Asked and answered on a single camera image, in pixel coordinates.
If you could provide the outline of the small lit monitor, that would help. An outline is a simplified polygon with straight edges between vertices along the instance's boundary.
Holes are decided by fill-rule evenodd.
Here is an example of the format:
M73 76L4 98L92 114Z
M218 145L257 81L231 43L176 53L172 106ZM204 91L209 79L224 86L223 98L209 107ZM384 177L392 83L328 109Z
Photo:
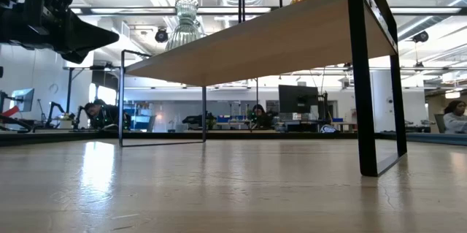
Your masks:
M11 94L10 107L18 107L20 112L30 112L34 103L34 89L15 90Z

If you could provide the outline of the large black monitor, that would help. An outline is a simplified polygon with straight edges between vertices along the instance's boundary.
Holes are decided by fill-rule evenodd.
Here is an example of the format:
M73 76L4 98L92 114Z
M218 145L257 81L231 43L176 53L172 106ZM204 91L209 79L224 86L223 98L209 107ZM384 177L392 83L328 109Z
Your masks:
M318 88L279 85L279 111L281 113L310 113L318 105Z

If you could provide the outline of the black overhead light bar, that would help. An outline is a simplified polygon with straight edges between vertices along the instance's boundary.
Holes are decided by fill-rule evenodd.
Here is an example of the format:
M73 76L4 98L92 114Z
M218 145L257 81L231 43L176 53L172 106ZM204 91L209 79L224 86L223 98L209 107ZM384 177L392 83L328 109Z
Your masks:
M175 7L71 7L77 15L95 16L170 16ZM467 16L467 7L391 7L397 16ZM199 15L235 15L237 7L199 7Z

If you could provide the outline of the green glass candle holder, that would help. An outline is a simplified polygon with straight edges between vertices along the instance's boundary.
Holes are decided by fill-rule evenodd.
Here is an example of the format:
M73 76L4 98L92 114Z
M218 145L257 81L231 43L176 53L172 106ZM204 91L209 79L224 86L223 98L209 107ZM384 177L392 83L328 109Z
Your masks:
M178 25L169 35L165 51L172 50L201 38L197 21L198 2L177 0L175 4Z

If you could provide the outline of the grey office chair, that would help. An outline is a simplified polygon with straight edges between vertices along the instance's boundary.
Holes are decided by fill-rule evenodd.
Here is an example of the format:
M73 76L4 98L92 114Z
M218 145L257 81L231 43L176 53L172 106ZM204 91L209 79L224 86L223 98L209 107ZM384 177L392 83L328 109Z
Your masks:
M438 127L439 133L444 134L446 127L444 124L444 115L443 114L435 114L434 115L436 125Z

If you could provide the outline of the wooden shelf riser black legs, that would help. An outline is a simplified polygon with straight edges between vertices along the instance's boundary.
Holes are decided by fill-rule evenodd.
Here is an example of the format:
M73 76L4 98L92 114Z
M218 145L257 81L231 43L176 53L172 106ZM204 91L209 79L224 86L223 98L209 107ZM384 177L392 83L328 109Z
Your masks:
M377 159L369 61L387 56L397 151ZM387 0L303 0L168 50L122 75L211 85L350 62L360 172L378 177L407 152L397 25Z

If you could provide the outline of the person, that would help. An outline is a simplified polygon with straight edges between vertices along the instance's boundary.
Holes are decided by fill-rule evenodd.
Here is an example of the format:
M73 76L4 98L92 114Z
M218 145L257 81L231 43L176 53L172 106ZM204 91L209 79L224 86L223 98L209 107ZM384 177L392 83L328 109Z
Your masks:
M445 134L467 134L467 104L461 100L451 101L444 108L444 128Z
M256 104L248 114L251 129L269 129L269 116L260 104Z
M124 130L130 129L131 116L123 113L123 119L120 120L120 109L116 105L106 104L103 100L96 99L94 102L87 103L84 110L93 129L117 130L121 123Z

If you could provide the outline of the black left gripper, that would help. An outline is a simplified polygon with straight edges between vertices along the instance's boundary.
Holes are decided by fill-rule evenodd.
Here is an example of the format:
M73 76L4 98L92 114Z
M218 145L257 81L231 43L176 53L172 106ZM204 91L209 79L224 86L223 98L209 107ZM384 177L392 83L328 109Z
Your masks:
M50 49L67 61L81 64L88 52L120 38L115 32L86 23L70 10L62 18L41 14L39 20L40 24L32 24L22 4L0 7L0 44Z

